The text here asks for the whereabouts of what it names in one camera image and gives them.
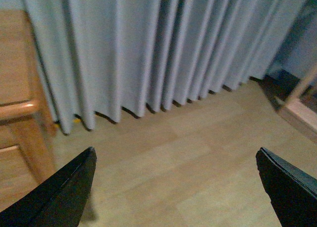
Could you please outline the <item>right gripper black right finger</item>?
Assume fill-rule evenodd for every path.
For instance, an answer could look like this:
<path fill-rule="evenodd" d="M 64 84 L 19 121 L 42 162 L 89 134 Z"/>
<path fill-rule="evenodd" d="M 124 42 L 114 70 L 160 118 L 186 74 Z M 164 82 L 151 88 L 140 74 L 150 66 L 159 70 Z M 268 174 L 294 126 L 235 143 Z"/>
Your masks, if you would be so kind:
<path fill-rule="evenodd" d="M 317 225 L 317 180 L 261 147 L 257 168 L 265 192 L 283 227 Z"/>

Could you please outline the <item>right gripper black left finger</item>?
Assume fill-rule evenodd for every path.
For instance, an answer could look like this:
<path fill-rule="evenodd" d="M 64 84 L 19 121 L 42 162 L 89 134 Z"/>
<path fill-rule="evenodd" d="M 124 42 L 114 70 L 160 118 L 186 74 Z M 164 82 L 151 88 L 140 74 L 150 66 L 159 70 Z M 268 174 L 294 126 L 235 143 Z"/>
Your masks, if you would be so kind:
<path fill-rule="evenodd" d="M 0 213 L 2 227 L 77 227 L 86 206 L 97 155 L 89 147 Z"/>

